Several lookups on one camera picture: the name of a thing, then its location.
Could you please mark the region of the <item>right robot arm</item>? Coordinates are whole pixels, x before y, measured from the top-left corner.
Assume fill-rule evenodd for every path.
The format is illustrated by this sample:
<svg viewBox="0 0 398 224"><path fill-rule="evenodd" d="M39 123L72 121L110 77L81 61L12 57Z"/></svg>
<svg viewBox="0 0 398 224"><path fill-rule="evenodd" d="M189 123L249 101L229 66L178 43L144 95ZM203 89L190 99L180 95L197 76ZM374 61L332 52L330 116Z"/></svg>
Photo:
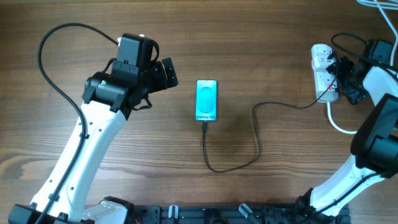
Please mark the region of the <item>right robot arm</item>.
<svg viewBox="0 0 398 224"><path fill-rule="evenodd" d="M397 69L388 64L392 45L370 40L364 53L368 73L363 87L374 109L357 130L348 160L324 183L309 189L295 204L294 216L303 222L331 223L340 210L369 186L397 174Z"/></svg>

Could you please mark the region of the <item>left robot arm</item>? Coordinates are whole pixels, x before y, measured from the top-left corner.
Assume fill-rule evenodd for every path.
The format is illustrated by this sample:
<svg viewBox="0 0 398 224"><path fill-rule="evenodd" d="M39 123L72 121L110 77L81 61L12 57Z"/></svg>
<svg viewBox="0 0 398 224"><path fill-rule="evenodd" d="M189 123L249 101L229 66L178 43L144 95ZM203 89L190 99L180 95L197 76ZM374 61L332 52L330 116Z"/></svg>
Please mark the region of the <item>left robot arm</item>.
<svg viewBox="0 0 398 224"><path fill-rule="evenodd" d="M87 208L92 181L105 152L132 111L142 109L149 94L177 86L170 58L152 56L156 41L124 34L111 73L87 79L79 118L50 177L29 205L14 205L9 223L130 223L134 204L115 197Z"/></svg>

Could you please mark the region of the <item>teal Galaxy smartphone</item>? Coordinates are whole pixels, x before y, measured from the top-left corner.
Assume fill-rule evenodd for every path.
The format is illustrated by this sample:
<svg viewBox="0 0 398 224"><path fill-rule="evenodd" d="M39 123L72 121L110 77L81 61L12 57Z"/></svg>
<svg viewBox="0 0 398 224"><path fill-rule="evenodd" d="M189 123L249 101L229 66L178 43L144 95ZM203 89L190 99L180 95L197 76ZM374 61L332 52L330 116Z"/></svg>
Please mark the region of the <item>teal Galaxy smartphone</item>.
<svg viewBox="0 0 398 224"><path fill-rule="evenodd" d="M195 120L216 121L218 104L218 82L197 80L195 97Z"/></svg>

